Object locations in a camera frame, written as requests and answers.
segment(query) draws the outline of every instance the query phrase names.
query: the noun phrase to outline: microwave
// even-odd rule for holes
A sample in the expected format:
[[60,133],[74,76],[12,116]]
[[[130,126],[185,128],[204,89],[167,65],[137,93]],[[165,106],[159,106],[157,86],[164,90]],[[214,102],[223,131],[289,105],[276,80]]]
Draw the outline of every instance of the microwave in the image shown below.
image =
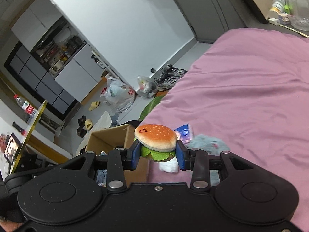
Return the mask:
[[52,75],[55,75],[61,69],[62,66],[63,66],[63,62],[59,60],[49,69],[49,72]]

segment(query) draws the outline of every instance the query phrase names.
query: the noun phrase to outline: phone screen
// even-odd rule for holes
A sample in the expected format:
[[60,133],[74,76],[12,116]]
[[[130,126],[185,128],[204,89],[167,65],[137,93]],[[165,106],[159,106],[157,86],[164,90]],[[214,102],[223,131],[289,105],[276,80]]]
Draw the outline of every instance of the phone screen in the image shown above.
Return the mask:
[[4,156],[7,158],[7,160],[11,164],[14,161],[14,157],[15,157],[15,154],[18,150],[18,147],[19,147],[19,145],[18,145],[17,141],[12,136],[10,136],[9,142],[7,144],[7,148],[4,151]]

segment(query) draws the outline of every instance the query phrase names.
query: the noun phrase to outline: bottle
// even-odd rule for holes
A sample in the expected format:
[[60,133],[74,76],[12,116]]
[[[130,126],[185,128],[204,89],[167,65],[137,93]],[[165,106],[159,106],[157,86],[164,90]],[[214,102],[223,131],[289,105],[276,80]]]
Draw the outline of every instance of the bottle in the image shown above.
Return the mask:
[[32,105],[30,105],[28,101],[26,101],[23,97],[18,96],[17,94],[15,94],[14,99],[16,99],[16,102],[18,103],[18,105],[26,113],[28,113],[31,117],[35,117],[38,111]]
[[309,31],[309,0],[286,0],[291,24],[298,30]]
[[284,12],[284,3],[281,0],[273,0],[268,12],[269,18],[279,19],[279,14]]

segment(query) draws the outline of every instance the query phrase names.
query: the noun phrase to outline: blue packaging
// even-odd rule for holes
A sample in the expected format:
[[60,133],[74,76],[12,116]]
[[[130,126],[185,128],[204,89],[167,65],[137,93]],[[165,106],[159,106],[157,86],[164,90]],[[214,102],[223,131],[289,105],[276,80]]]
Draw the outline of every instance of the blue packaging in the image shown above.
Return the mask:
[[178,127],[174,132],[177,134],[177,139],[181,140],[184,145],[192,140],[193,133],[189,124]]

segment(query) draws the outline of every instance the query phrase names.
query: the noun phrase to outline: gray sneaker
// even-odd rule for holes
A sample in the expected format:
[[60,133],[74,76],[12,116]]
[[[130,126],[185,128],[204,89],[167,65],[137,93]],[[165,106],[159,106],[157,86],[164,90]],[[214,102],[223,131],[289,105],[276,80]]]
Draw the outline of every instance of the gray sneaker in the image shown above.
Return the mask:
[[160,78],[155,78],[154,82],[158,91],[164,91],[172,89],[176,84],[177,79],[167,76],[166,74],[162,74]]
[[176,68],[172,65],[167,65],[167,67],[162,68],[161,71],[163,74],[173,78],[182,78],[187,72],[185,69]]

